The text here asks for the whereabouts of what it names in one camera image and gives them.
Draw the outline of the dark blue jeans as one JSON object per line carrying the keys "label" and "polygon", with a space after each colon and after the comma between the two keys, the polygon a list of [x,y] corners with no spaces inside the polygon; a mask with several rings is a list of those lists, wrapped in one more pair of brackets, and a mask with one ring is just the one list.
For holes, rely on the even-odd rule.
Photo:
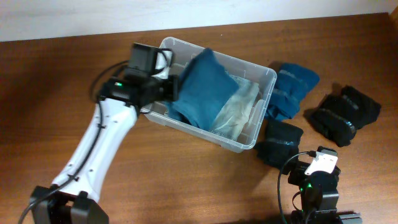
{"label": "dark blue jeans", "polygon": [[168,116],[205,131],[239,89],[209,48],[193,58],[179,78],[178,100],[167,104]]}

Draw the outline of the black bundle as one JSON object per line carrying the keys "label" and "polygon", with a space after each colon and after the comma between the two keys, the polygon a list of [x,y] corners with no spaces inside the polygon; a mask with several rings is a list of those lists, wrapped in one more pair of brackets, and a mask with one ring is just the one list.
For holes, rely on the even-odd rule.
{"label": "black bundle", "polygon": [[357,130],[377,121],[381,104],[352,86],[328,95],[308,117],[314,129],[338,147],[349,146]]}
{"label": "black bundle", "polygon": [[302,135],[301,128],[281,121],[269,120],[264,141],[254,146],[257,157],[263,163],[281,169],[289,158],[299,153]]}

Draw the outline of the clear plastic storage container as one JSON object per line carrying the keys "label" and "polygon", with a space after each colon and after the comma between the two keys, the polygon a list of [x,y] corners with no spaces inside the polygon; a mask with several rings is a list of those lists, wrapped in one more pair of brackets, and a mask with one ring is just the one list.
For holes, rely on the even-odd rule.
{"label": "clear plastic storage container", "polygon": [[[199,55],[204,47],[177,39],[175,37],[166,37],[160,44],[162,48],[171,49],[174,52],[175,60],[171,67],[171,73],[180,75],[190,61]],[[249,115],[249,121],[243,127],[237,141],[221,137],[210,132],[196,128],[187,123],[169,118],[167,104],[165,102],[157,102],[152,107],[152,112],[147,114],[147,119],[169,126],[185,133],[191,134],[198,138],[206,139],[220,145],[221,147],[233,152],[243,152],[252,149],[257,141],[259,131],[264,119],[264,115],[271,97],[274,84],[277,80],[276,72],[268,67],[247,62],[239,58],[225,55],[214,51],[217,61],[224,66],[229,75],[245,78],[259,84],[259,93]]]}

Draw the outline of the light grey jeans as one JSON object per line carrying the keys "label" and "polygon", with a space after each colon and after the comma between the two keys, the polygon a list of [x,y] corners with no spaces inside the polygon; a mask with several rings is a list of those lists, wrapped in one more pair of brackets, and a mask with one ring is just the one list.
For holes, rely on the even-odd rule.
{"label": "light grey jeans", "polygon": [[210,132],[237,141],[243,127],[249,121],[249,115],[259,93],[259,84],[234,75],[230,77],[239,88],[218,113]]}

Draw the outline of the teal shirt bundle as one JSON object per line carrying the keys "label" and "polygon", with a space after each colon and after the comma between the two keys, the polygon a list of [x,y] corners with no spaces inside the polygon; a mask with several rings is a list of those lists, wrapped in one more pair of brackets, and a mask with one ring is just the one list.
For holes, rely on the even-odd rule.
{"label": "teal shirt bundle", "polygon": [[294,63],[283,63],[269,100],[265,118],[282,121],[292,119],[300,111],[300,103],[320,81],[314,71]]}

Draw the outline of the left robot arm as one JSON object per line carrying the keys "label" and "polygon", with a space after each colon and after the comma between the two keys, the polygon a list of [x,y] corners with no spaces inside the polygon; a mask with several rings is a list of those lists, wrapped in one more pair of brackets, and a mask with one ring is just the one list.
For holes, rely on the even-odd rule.
{"label": "left robot arm", "polygon": [[129,60],[90,97],[95,112],[72,157],[50,187],[37,186],[18,222],[31,213],[35,223],[109,223],[99,206],[107,171],[142,108],[156,101],[178,99],[179,80],[169,73],[172,49],[134,43]]}

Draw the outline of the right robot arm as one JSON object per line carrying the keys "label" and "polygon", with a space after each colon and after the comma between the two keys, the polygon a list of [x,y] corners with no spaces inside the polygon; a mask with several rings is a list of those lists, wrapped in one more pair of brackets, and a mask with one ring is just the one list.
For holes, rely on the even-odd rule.
{"label": "right robot arm", "polygon": [[299,187],[302,208],[291,213],[291,223],[340,223],[336,204],[341,170],[335,167],[332,173],[316,171],[306,175],[306,162],[298,162],[291,170],[288,183]]}

